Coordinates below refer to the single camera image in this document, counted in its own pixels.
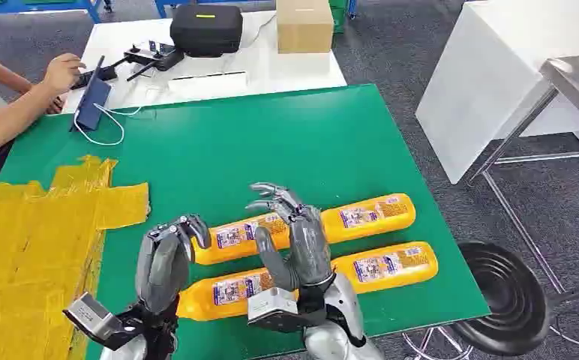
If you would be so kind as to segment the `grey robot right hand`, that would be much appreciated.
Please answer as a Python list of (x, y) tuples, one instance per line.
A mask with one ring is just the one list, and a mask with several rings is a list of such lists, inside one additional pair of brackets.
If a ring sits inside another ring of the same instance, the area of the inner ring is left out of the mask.
[(269, 230), (256, 228), (254, 239), (259, 258), (276, 287), (294, 291), (299, 287), (324, 284), (333, 276), (329, 243), (326, 240), (320, 210), (302, 202), (287, 187), (270, 182), (250, 185), (260, 198), (247, 209), (265, 208), (275, 212), (289, 227), (289, 255), (278, 252)]

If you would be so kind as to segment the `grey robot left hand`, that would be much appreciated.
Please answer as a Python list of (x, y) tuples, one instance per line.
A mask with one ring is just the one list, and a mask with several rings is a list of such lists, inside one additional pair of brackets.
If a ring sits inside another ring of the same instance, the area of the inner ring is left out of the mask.
[(212, 244), (209, 228), (199, 214), (183, 214), (160, 223), (142, 238), (136, 264), (135, 289), (147, 311), (160, 314), (188, 286), (195, 247)]

